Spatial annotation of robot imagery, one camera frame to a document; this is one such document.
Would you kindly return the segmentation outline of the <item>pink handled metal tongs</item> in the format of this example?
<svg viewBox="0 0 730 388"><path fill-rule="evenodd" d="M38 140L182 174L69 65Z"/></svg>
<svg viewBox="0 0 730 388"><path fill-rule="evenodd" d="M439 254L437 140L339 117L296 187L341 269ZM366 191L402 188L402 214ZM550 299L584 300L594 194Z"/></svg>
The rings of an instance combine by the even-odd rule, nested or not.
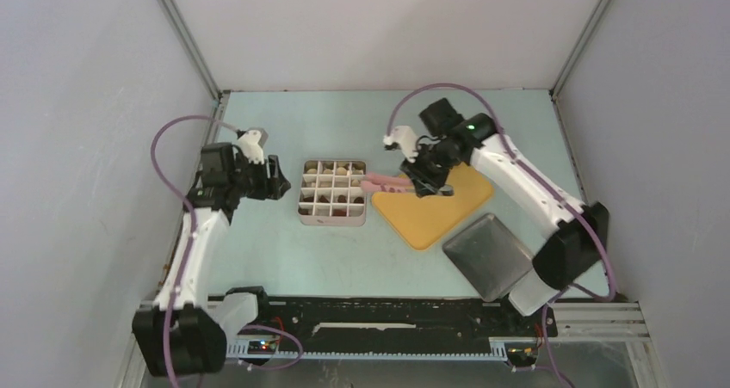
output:
<svg viewBox="0 0 730 388"><path fill-rule="evenodd" d="M367 173L360 181L360 187L367 193L395 193L414 194L415 188L406 177L384 176L375 173Z"/></svg>

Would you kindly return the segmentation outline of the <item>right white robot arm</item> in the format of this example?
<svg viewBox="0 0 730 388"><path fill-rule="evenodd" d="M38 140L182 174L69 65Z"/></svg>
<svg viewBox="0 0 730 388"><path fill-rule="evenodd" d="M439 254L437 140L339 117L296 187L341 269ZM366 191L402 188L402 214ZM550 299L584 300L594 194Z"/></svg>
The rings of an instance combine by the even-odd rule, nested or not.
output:
<svg viewBox="0 0 730 388"><path fill-rule="evenodd" d="M447 178L465 164L494 182L538 228L542 246L521 256L517 276L498 291L510 305L500 312L506 331L521 335L535 323L535 313L560 296L607 255L609 211L600 202L586 204L541 173L516 147L488 108L470 118L450 101L431 103L420 115L427 141L409 126L388 124L383 143L400 150L401 171L417 197L459 193Z"/></svg>

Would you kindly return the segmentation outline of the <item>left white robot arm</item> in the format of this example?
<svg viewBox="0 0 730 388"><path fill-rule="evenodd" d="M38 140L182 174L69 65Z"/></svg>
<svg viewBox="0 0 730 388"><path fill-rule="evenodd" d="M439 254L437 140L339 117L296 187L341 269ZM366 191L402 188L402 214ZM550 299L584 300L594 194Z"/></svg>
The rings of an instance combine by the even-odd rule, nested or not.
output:
<svg viewBox="0 0 730 388"><path fill-rule="evenodd" d="M132 331L152 376L217 373L229 341L243 327L256 334L269 328L272 310L262 286L233 288L208 309L209 276L240 201L279 200L290 188L276 155L228 142L201 148L201 167L182 195L182 229L170 272L152 306L133 316Z"/></svg>

